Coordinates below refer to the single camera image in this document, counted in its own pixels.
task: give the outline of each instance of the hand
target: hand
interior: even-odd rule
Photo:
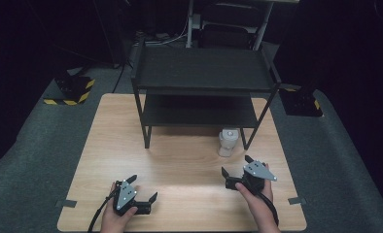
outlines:
[[[113,183],[112,192],[116,188],[116,184]],[[104,210],[102,222],[101,222],[101,233],[122,233],[124,232],[125,226],[128,224],[130,219],[136,214],[137,207],[130,208],[123,216],[118,216],[113,210],[113,200],[111,198],[107,202],[106,209]]]
[[[259,197],[254,196],[242,183],[237,183],[236,188],[246,200],[249,210],[258,226],[259,232],[280,232],[274,221],[273,213],[269,210],[267,205]],[[271,190],[270,180],[264,180],[264,188],[261,193],[273,202],[273,192]]]

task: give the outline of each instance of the dark background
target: dark background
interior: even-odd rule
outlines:
[[[58,70],[124,64],[129,39],[115,26],[130,38],[141,20],[125,8],[104,14],[108,6],[95,1],[44,2],[0,1],[0,158]],[[158,3],[157,31],[178,33],[188,1]],[[383,196],[383,0],[276,4],[264,40],[281,44],[275,62],[284,83],[318,79]]]

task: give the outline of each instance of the shelf leg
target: shelf leg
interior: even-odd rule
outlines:
[[[149,126],[147,129],[147,137],[144,138],[144,148],[148,149],[150,147],[150,140],[152,139],[152,126]]]
[[[250,144],[252,144],[252,141],[255,138],[255,135],[258,132],[259,127],[261,126],[261,121],[263,120],[264,116],[266,115],[266,112],[270,107],[271,101],[273,100],[274,96],[277,93],[278,87],[279,87],[279,85],[276,85],[274,87],[273,92],[268,97],[266,105],[264,106],[263,110],[261,111],[261,116],[259,116],[258,123],[256,124],[256,128],[253,129],[252,135],[250,135],[249,142],[246,145],[246,147],[247,147],[246,150],[249,148]]]
[[[245,135],[244,135],[244,130],[243,130],[243,128],[240,128],[240,136],[242,137],[243,148],[244,148],[244,150],[247,150],[248,147],[247,147],[247,144],[246,144],[246,137],[245,137]]]
[[[261,25],[261,29],[258,32],[258,37],[256,38],[255,44],[253,45],[253,50],[259,50],[259,47],[261,46],[261,41],[263,40],[263,35],[264,35],[264,32],[266,31],[266,27],[267,27],[272,9],[273,9],[273,2],[267,3],[266,12],[264,14],[264,19],[263,19],[263,24]]]
[[[189,27],[188,27],[188,41],[186,42],[186,48],[192,47],[192,9],[194,0],[189,1]]]

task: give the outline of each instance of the yellow black hazard tape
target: yellow black hazard tape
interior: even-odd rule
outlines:
[[[316,110],[320,110],[320,105],[317,100],[315,100],[314,104],[315,104]]]
[[[76,99],[50,99],[50,98],[44,98],[43,101],[45,104],[48,105],[79,105],[85,103],[85,101],[88,99],[89,92],[91,91],[92,86],[94,85],[95,80],[89,80],[89,82],[86,84],[86,87],[84,88],[84,91],[82,92],[78,98]]]

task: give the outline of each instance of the black cable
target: black cable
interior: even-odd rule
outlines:
[[[91,220],[91,223],[89,224],[89,228],[88,228],[88,231],[87,233],[91,233],[92,232],[92,227],[94,226],[94,223],[97,221],[97,218],[98,216],[100,215],[101,213],[101,210],[103,209],[103,207],[107,204],[107,202],[112,199],[115,195],[116,195],[116,192],[117,192],[117,189],[113,190],[110,195],[108,197],[106,197],[106,200],[104,200],[103,204],[101,204],[101,207],[97,210],[97,212],[95,212],[95,215],[94,217],[92,218]]]
[[[122,71],[120,72],[119,78],[117,79],[117,82],[116,82],[116,84],[115,84],[115,86],[114,86],[114,88],[113,88],[112,93],[114,93],[114,92],[116,91],[117,85],[119,84],[120,79],[122,78]]]
[[[263,195],[263,193],[259,192],[258,196],[261,200],[264,201],[266,206],[270,209],[271,213],[273,214],[274,222],[276,222],[276,225],[279,226],[279,217],[277,216],[276,208],[273,205],[273,202],[271,202],[266,196]]]
[[[188,27],[188,22],[189,22],[189,15],[186,17],[185,26],[183,27],[182,33],[180,33],[180,35],[178,37],[169,38],[169,39],[161,40],[161,41],[158,41],[158,42],[153,42],[153,41],[145,42],[146,45],[163,46],[163,45],[175,42],[175,41],[185,37],[186,35],[188,35],[187,33],[185,33],[186,32],[186,28]],[[138,47],[138,42],[134,43],[132,46],[133,47]]]
[[[134,63],[132,60],[130,60],[130,59],[127,59],[127,65],[131,68],[131,69],[133,69],[133,65],[131,64],[131,63]]]
[[[174,47],[170,46],[169,44],[165,44],[165,46],[167,46],[169,48],[174,48]]]

